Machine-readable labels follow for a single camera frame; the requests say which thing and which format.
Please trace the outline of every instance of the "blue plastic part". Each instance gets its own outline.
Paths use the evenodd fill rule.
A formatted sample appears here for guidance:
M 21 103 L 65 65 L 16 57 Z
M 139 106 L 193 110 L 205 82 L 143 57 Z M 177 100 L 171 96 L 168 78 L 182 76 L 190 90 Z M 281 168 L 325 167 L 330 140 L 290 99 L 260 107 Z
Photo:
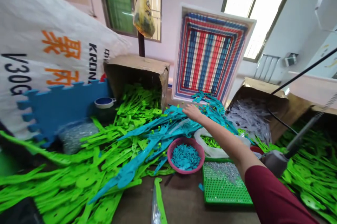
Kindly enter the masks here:
M 159 164 L 158 164 L 158 166 L 157 166 L 157 168 L 154 170 L 154 175 L 156 175 L 157 174 L 157 172 L 160 170 L 160 168 L 164 165 L 164 163 L 166 163 L 167 162 L 167 156 L 163 156 L 163 157 L 161 157 L 160 158 L 160 162 L 159 162 Z
M 20 110 L 32 108 L 33 112 L 23 114 L 22 118 L 24 121 L 36 120 L 36 124 L 29 125 L 28 130 L 40 131 L 34 138 L 36 141 L 41 141 L 42 137 L 47 140 L 42 147 L 50 146 L 60 126 L 94 115 L 94 101 L 111 95 L 108 82 L 99 83 L 99 80 L 93 80 L 87 85 L 84 82 L 73 83 L 72 87 L 55 85 L 49 89 L 49 92 L 42 93 L 37 90 L 27 91 L 24 95 L 28 100 L 17 102 Z
M 205 189 L 204 189 L 204 186 L 203 186 L 203 184 L 202 184 L 202 183 L 200 183 L 200 184 L 199 184 L 199 189 L 200 189 L 200 190 L 202 190 L 202 191 L 204 191 L 204 190 L 205 190 Z
M 175 140 L 175 137 L 165 140 L 161 144 L 161 147 L 146 159 L 146 162 L 148 163 L 148 162 L 152 161 L 153 159 L 155 159 L 160 154 L 162 154 L 163 151 L 165 151 L 169 147 L 169 145 L 173 142 L 173 140 Z
M 201 107 L 204 114 L 222 126 L 225 126 L 232 133 L 238 134 L 235 127 L 226 119 L 225 109 L 220 101 L 208 93 L 197 93 L 195 98 L 197 98 L 198 101 L 204 100 L 209 103 L 209 105 Z M 201 128 L 200 124 L 187 119 L 187 116 L 183 113 L 183 110 L 180 107 L 170 106 L 165 110 L 164 114 L 167 114 L 167 116 L 154 119 L 148 124 L 127 132 L 127 134 L 118 139 L 123 140 L 131 136 L 138 136 L 142 134 L 142 137 L 148 139 L 148 146 L 142 152 L 138 153 L 138 155 L 129 163 L 124 165 L 119 170 L 117 176 L 106 183 L 88 204 L 92 204 L 97 201 L 115 185 L 117 185 L 118 188 L 124 188 L 127 186 L 134 179 L 138 167 L 145 159 L 147 162 L 153 160 L 168 147 L 172 140 L 182 136 L 190 137 L 192 133 Z M 154 148 L 154 153 L 152 153 L 151 156 L 148 156 L 150 151 Z M 178 151 L 179 153 L 177 153 L 176 156 L 177 162 L 181 165 L 181 168 L 185 170 L 196 168 L 200 162 L 200 157 L 197 151 L 191 146 L 187 147 L 185 145 L 184 148 L 186 150 L 182 150 L 180 152 Z M 156 173 L 165 162 L 166 157 L 161 157 L 160 163 L 156 168 Z
M 147 147 L 138 154 L 135 158 L 133 158 L 129 163 L 124 165 L 118 172 L 117 176 L 113 177 L 109 182 L 105 184 L 105 186 L 98 191 L 98 193 L 89 201 L 89 205 L 97 201 L 100 197 L 102 197 L 110 188 L 117 185 L 118 188 L 124 188 L 127 186 L 134 178 L 136 170 L 138 167 L 144 162 L 145 158 L 149 154 L 149 152 L 156 146 L 159 142 L 160 138 L 158 136 L 154 136 L 152 139 L 149 139 L 150 143 Z
M 32 119 L 34 119 L 34 114 L 32 114 L 32 113 L 24 113 L 22 115 L 22 118 L 24 119 L 25 122 L 30 122 Z
M 181 170 L 194 170 L 200 163 L 200 156 L 192 146 L 180 144 L 174 148 L 171 161 Z

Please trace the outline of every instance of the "cardboard box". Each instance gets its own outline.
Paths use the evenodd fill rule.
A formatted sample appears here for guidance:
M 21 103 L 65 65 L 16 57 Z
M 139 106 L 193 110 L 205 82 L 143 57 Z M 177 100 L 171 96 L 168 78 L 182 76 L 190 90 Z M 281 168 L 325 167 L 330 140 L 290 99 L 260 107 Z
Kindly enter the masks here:
M 145 89 L 161 90 L 161 109 L 165 108 L 170 64 L 136 55 L 121 55 L 104 64 L 114 97 L 119 101 L 125 84 L 141 83 Z
M 229 104 L 228 108 L 231 107 L 237 100 L 242 99 L 260 99 L 260 100 L 270 100 L 268 102 L 269 109 L 276 113 L 276 116 L 279 118 L 283 118 L 287 111 L 289 110 L 289 100 L 284 94 L 284 92 L 278 91 L 273 96 L 270 97 L 270 94 L 276 90 L 279 86 L 273 85 L 270 83 L 266 83 L 260 80 L 252 79 L 245 77 L 241 87 L 234 95 L 231 103 Z M 267 117 L 270 120 L 269 126 L 271 131 L 271 138 L 272 142 L 275 143 L 278 140 L 278 136 L 275 130 L 278 129 L 278 124 L 280 124 L 274 117 L 271 115 Z
M 268 100 L 270 98 L 270 93 L 272 93 L 278 87 L 279 86 L 277 85 L 265 83 L 259 80 L 245 78 L 242 86 L 236 92 L 231 103 L 229 104 L 229 107 L 236 100 L 249 97 L 253 99 L 256 98 Z M 268 106 L 281 121 L 290 127 L 307 111 L 312 110 L 317 112 L 323 110 L 322 106 L 300 98 L 292 93 L 289 93 L 288 96 L 286 96 L 283 91 L 278 91 L 275 93 Z M 337 110 L 333 108 L 326 109 L 324 112 L 337 115 Z M 288 128 L 282 125 L 272 116 L 267 117 L 267 119 L 270 120 L 269 125 L 272 142 L 276 143 Z

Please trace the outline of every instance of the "plastic bag with beads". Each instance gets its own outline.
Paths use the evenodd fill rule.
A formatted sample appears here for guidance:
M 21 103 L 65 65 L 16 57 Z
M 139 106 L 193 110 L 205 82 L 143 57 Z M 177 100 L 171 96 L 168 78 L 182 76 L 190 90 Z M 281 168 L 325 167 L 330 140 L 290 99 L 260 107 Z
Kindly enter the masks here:
M 152 37 L 156 28 L 149 0 L 137 0 L 133 15 L 133 25 L 145 37 Z

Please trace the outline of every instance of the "green plastic tray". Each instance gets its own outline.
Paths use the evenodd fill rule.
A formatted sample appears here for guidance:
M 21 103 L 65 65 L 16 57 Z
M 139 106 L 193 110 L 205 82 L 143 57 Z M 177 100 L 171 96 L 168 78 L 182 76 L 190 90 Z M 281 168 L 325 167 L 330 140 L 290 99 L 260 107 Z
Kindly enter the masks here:
M 207 162 L 232 162 L 229 159 L 205 159 Z M 203 165 L 204 196 L 206 204 L 252 206 L 247 188 L 239 177 L 234 185 L 224 176 L 219 176 L 211 167 Z

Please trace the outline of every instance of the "open cardboard box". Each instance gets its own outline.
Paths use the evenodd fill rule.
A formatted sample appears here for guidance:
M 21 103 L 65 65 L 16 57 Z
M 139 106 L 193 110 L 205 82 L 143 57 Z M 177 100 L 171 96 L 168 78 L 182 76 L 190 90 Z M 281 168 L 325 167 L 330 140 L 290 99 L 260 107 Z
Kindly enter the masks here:
M 121 55 L 104 64 L 114 97 L 120 101 L 126 84 L 141 83 L 145 89 L 161 90 L 161 109 L 165 108 L 170 64 L 138 55 Z
M 297 109 L 297 107 L 294 107 L 294 100 L 291 99 L 291 102 L 287 96 L 284 94 L 282 90 L 275 93 L 272 97 L 270 97 L 270 94 L 276 90 L 279 86 L 273 85 L 270 83 L 266 83 L 260 80 L 252 79 L 245 77 L 241 87 L 234 95 L 231 103 L 229 104 L 228 108 L 231 107 L 232 104 L 234 104 L 237 100 L 242 99 L 261 99 L 261 100 L 269 100 L 268 107 L 269 109 L 282 121 L 285 123 L 290 123 L 294 111 Z M 286 131 L 286 127 L 283 126 L 280 122 L 278 122 L 274 117 L 268 116 L 267 117 L 270 126 L 271 131 L 271 138 L 272 142 L 275 143 Z

